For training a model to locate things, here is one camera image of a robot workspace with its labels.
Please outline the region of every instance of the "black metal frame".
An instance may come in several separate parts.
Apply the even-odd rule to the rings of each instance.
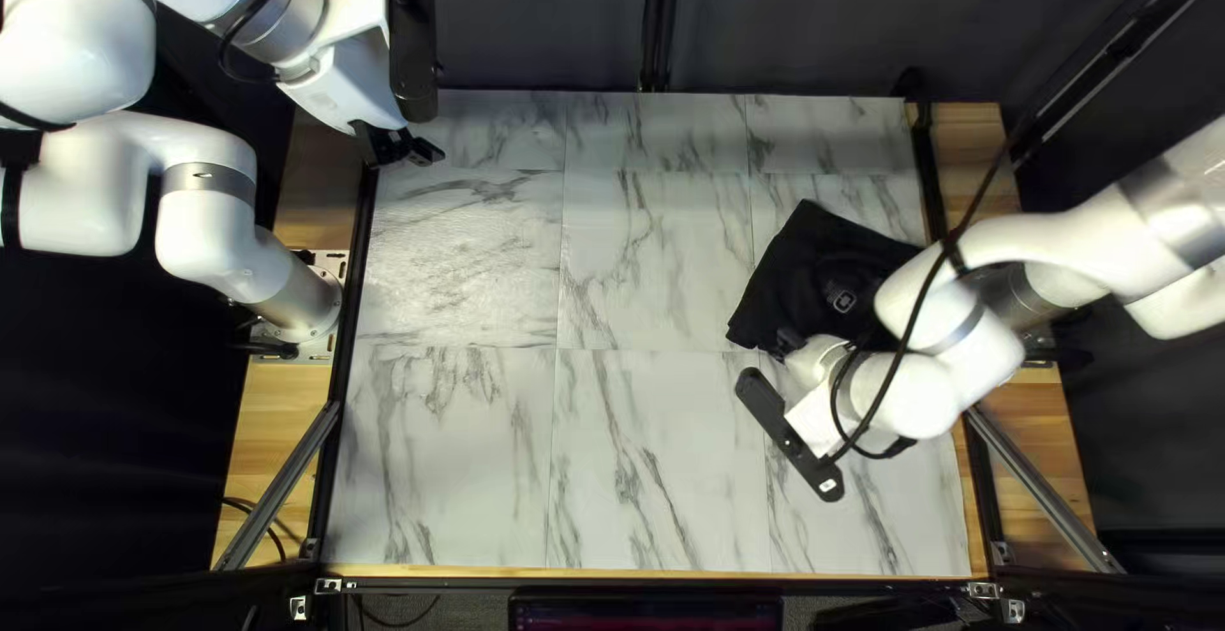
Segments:
[[[375,196],[379,192],[379,169],[364,164],[361,183],[358,187],[358,210],[353,219],[353,239],[349,243],[349,277],[344,284],[344,303],[348,304],[336,337],[336,358],[332,365],[332,381],[328,385],[327,403],[338,404],[336,428],[344,421],[344,399],[349,387],[349,370],[353,364],[353,347],[358,332],[358,311],[361,306],[361,287],[366,272],[366,252],[370,247],[370,227],[375,214]],[[318,544],[327,533],[327,517],[332,508],[332,489],[336,480],[336,464],[341,451],[341,434],[333,430],[323,441],[316,463],[315,493],[311,496],[306,542]]]
[[[1038,110],[1024,136],[1009,151],[1020,167],[1042,143],[1105,88],[1116,75],[1126,70],[1149,44],[1156,40],[1182,12],[1197,0],[1144,0],[1143,9],[1133,12],[1101,49],[1088,59],[1076,75],[1055,93],[1040,93],[1044,105]]]
[[[644,0],[642,5],[642,58],[638,91],[668,91],[671,77],[673,34],[677,0]]]

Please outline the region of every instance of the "marble tile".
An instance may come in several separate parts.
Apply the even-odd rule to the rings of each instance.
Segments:
[[[560,172],[382,172],[360,337],[425,346],[552,346]]]
[[[755,174],[751,196],[753,259],[757,261],[795,207],[806,198],[891,239],[926,245],[922,194],[915,173],[891,176]]]
[[[762,370],[788,401],[804,391],[762,355]],[[775,573],[969,576],[957,451],[951,435],[891,459],[839,459],[846,495],[821,501],[767,442],[771,567]]]
[[[730,352],[752,273],[748,178],[566,172],[557,344]]]
[[[325,560],[543,566],[550,349],[359,341]]]
[[[892,174],[915,169],[905,107],[894,98],[747,96],[752,169],[767,174]]]
[[[549,566],[768,571],[756,354],[557,352]]]
[[[456,169],[562,169],[566,110],[561,93],[439,91],[439,116],[415,124]]]
[[[744,96],[572,93],[566,169],[740,174]]]

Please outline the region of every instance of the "black cloth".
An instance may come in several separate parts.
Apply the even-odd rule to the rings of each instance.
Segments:
[[[777,358],[815,334],[855,342],[877,325],[872,299],[881,283],[919,251],[802,201],[748,279],[728,339]],[[867,349],[897,348],[888,331],[875,330]]]

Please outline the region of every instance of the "dark backdrop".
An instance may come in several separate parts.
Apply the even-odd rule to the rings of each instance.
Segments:
[[[134,110],[244,137],[271,227],[293,105],[228,81],[216,39],[158,17],[153,87]],[[38,135],[0,134],[0,161]],[[211,565],[246,357],[221,297],[162,270],[159,184],[137,247],[118,259],[0,249],[0,532],[6,592]]]

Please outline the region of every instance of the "metal mounting plate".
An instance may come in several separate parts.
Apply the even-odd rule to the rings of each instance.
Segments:
[[[314,268],[334,278],[341,283],[341,288],[343,289],[344,281],[349,277],[349,251],[310,249],[310,252],[314,255],[315,260]],[[298,358],[284,359],[277,355],[254,354],[251,360],[270,364],[332,365],[332,359],[336,354],[336,328],[337,326],[333,325],[332,328],[323,334],[310,339],[309,342],[298,344]],[[250,341],[279,343],[279,341],[272,334],[273,330],[274,327],[272,325],[261,320],[251,326]]]

